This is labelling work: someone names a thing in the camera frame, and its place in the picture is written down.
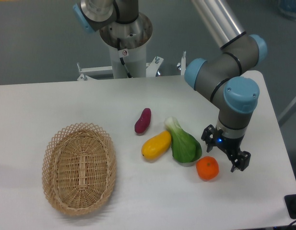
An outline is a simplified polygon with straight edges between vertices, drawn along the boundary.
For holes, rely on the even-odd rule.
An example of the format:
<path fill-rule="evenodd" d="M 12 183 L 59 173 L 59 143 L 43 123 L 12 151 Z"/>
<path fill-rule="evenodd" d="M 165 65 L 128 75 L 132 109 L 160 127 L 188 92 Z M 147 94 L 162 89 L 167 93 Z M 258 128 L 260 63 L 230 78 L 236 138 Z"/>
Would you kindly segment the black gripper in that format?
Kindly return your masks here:
<path fill-rule="evenodd" d="M 251 154 L 241 151 L 240 145 L 244 136 L 239 138 L 228 138 L 223 135 L 222 129 L 217 129 L 213 125 L 208 125 L 202 133 L 201 139 L 207 146 L 207 152 L 213 147 L 218 147 L 223 151 L 232 163 L 231 172 L 235 170 L 244 171 L 250 163 Z"/>

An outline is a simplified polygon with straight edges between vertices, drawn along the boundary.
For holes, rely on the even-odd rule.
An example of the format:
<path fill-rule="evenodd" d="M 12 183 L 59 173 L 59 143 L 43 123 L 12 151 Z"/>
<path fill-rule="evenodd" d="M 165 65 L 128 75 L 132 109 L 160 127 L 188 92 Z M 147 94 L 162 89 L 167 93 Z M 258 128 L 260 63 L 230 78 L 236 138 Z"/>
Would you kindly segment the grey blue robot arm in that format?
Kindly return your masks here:
<path fill-rule="evenodd" d="M 193 5 L 222 54 L 213 61 L 198 58 L 182 72 L 187 84 L 219 109 L 216 126 L 207 126 L 207 150 L 219 148 L 233 170 L 245 170 L 251 154 L 240 149 L 260 94 L 257 83 L 243 74 L 267 55 L 265 41 L 248 35 L 224 0 L 195 0 Z M 74 13 L 87 32 L 99 32 L 110 51 L 114 78 L 148 76 L 146 44 L 153 27 L 136 0 L 81 0 Z"/>

